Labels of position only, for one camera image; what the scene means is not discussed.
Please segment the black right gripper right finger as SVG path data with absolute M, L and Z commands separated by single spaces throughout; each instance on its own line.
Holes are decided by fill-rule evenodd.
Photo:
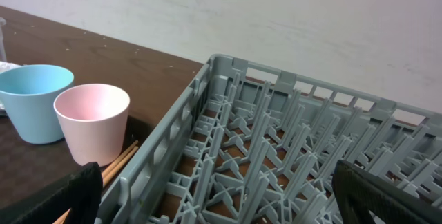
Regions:
M 441 210 L 345 160 L 334 169 L 332 188 L 344 224 L 441 224 Z

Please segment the pink cup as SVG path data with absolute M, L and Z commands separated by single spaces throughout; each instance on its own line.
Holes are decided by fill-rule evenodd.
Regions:
M 129 94 L 109 84 L 82 84 L 60 93 L 53 108 L 74 161 L 111 164 L 122 152 Z

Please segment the white wrapper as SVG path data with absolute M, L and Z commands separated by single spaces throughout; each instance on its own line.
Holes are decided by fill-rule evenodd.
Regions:
M 0 62 L 0 73 L 3 73 L 5 71 L 9 71 L 11 69 L 18 68 L 18 67 L 20 67 L 20 65 L 18 65 L 18 64 L 13 64 L 13 63 L 9 63 L 9 62 Z M 1 117 L 7 116 L 5 107 L 2 102 L 0 102 L 0 116 Z

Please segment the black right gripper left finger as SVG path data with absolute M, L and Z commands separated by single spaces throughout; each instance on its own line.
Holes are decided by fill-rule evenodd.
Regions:
M 1 209 L 1 224 L 54 223 L 65 212 L 67 223 L 93 224 L 103 189 L 97 162 L 89 162 L 13 205 Z

